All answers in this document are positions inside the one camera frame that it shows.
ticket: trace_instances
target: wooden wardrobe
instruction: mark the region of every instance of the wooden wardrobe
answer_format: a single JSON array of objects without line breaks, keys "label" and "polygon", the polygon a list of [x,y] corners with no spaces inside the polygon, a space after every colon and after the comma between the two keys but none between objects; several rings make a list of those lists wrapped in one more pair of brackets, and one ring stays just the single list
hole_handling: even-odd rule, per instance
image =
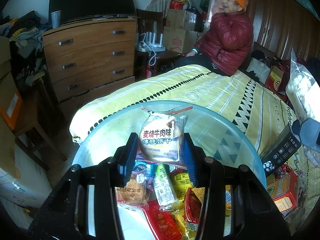
[{"label": "wooden wardrobe", "polygon": [[[291,57],[292,48],[304,60],[320,57],[320,22],[295,0],[248,0],[246,14],[253,24],[253,41],[282,60]],[[250,54],[242,64],[244,69]]]}]

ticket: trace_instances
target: bed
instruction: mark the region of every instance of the bed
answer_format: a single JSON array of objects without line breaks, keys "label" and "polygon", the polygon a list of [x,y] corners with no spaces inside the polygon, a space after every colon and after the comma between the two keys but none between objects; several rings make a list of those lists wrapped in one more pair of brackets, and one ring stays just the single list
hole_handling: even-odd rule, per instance
[{"label": "bed", "polygon": [[[188,65],[139,81],[98,98],[77,111],[70,124],[73,141],[81,143],[104,119],[134,104],[152,100],[178,100],[204,106],[236,125],[259,154],[296,117],[279,97],[241,71],[231,77]],[[300,148],[288,161],[307,186],[304,221],[320,195],[320,169],[313,166]]]}]

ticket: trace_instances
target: black pants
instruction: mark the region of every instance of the black pants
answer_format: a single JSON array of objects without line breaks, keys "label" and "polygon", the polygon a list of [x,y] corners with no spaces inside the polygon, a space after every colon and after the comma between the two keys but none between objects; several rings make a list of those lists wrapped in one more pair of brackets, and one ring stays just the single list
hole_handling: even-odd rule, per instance
[{"label": "black pants", "polygon": [[225,74],[223,71],[221,71],[220,69],[213,68],[212,65],[212,60],[205,54],[197,54],[191,57],[181,57],[177,60],[175,67],[182,67],[182,66],[186,66],[186,65],[200,65],[202,67],[205,67],[207,69],[209,69],[210,71],[219,74],[221,76],[228,76],[227,74]]}]

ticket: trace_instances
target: black box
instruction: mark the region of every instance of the black box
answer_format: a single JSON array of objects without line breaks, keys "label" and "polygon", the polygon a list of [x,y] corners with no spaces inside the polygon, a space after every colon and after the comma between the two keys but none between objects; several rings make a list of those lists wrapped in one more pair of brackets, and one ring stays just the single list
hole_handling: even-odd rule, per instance
[{"label": "black box", "polygon": [[260,155],[266,177],[284,164],[300,146],[299,138],[293,134],[288,123],[274,143]]}]

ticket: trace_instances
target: drawer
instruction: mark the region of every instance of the drawer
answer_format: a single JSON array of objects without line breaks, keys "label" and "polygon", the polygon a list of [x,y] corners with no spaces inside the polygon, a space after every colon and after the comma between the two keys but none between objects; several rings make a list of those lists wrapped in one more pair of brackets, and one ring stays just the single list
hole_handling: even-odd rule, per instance
[{"label": "drawer", "polygon": [[92,88],[132,75],[133,62],[128,65],[126,62],[119,61],[114,66],[93,68],[61,79],[52,85],[58,101],[61,102]]},{"label": "drawer", "polygon": [[134,83],[134,77],[129,77],[114,83],[91,90],[88,93],[73,97],[60,104],[60,108],[66,120],[70,120],[73,115],[85,104],[111,94],[112,92]]},{"label": "drawer", "polygon": [[82,25],[43,36],[47,60],[81,49],[121,41],[134,41],[135,21]]},{"label": "drawer", "polygon": [[104,44],[47,60],[51,82],[101,66],[114,66],[121,61],[130,65],[134,57],[134,41]]}]

